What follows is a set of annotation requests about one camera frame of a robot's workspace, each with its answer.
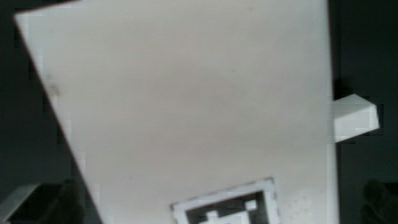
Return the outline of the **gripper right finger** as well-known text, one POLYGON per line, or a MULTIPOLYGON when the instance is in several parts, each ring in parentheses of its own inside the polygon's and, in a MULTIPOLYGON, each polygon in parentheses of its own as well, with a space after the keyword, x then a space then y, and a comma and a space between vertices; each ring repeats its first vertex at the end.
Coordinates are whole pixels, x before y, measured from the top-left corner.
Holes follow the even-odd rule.
POLYGON ((398 182, 371 179, 362 188, 361 224, 398 224, 398 182))

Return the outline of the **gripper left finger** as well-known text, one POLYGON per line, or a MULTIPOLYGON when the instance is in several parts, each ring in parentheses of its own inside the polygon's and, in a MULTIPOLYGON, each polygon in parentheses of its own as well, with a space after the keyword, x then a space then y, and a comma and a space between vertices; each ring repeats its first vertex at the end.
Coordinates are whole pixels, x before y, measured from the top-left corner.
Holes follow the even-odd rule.
POLYGON ((78 194, 69 181, 16 188, 0 203, 0 224, 78 224, 78 194))

